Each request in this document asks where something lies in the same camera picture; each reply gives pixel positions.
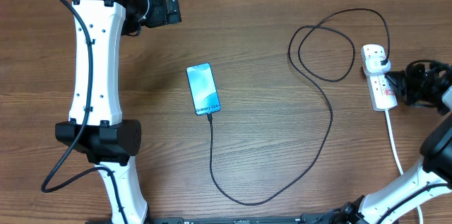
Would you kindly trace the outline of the white charger plug adapter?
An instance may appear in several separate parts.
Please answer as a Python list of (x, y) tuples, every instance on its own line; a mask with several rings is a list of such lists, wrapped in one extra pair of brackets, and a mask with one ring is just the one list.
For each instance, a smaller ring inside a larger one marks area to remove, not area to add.
[(378, 76), (390, 71), (391, 63), (380, 57), (366, 58), (364, 60), (363, 69), (366, 76)]

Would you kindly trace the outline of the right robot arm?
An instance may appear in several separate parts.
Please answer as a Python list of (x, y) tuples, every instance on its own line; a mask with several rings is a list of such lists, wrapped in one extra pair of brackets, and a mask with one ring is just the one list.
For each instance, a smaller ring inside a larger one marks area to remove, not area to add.
[(451, 193), (451, 66), (420, 59), (385, 79), (406, 105), (426, 102), (445, 120), (420, 148), (420, 159), (382, 190), (346, 203), (332, 223), (394, 223), (424, 202)]

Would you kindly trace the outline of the blue Galaxy smartphone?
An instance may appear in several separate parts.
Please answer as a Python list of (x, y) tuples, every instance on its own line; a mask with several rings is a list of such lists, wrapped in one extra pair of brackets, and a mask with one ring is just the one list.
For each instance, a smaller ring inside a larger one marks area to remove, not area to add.
[(218, 112), (221, 110), (213, 71), (209, 63), (189, 66), (186, 68), (189, 87), (198, 116)]

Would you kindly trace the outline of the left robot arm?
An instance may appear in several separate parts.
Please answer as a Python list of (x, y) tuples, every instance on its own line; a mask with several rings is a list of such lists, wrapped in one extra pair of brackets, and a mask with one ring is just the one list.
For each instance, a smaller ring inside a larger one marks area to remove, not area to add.
[(119, 101), (119, 46), (142, 28), (181, 21), (178, 0), (68, 0), (76, 27), (76, 77), (69, 117), (56, 139), (84, 154), (100, 174), (111, 223), (150, 223), (136, 169), (141, 123), (124, 119)]

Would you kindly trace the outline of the white power strip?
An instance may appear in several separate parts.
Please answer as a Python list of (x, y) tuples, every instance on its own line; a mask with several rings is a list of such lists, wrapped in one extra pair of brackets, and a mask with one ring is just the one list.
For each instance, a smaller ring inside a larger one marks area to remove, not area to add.
[[(361, 57), (364, 66), (366, 58), (380, 57), (381, 59), (386, 59), (386, 54), (382, 46), (368, 44), (361, 48)], [(366, 76), (366, 80), (374, 111), (385, 111), (398, 105), (395, 92), (385, 78), (385, 74)]]

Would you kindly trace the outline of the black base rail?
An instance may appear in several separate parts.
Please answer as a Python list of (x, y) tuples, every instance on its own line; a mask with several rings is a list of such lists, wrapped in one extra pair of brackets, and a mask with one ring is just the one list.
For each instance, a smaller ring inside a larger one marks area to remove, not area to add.
[(145, 224), (302, 224), (302, 223), (333, 223), (338, 210), (325, 213), (304, 213), (300, 217), (265, 217), (265, 218), (149, 218)]

